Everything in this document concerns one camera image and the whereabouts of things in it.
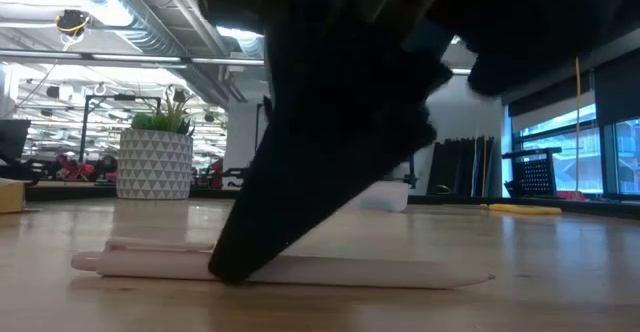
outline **triangle-patterned pot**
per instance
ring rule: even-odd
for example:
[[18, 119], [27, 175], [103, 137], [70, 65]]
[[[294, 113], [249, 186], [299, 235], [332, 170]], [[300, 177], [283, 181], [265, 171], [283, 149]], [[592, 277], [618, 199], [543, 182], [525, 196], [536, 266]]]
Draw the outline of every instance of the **triangle-patterned pot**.
[[119, 198], [189, 198], [193, 139], [173, 132], [127, 129], [120, 135]]

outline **wooden table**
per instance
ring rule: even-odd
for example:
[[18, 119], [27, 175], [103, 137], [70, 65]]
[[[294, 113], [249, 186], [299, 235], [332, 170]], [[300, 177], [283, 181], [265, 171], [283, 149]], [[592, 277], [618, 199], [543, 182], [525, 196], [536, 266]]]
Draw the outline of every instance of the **wooden table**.
[[110, 236], [211, 242], [231, 201], [87, 200], [0, 216], [0, 331], [640, 331], [640, 223], [476, 207], [341, 212], [291, 253], [450, 263], [497, 279], [453, 291], [98, 278]]

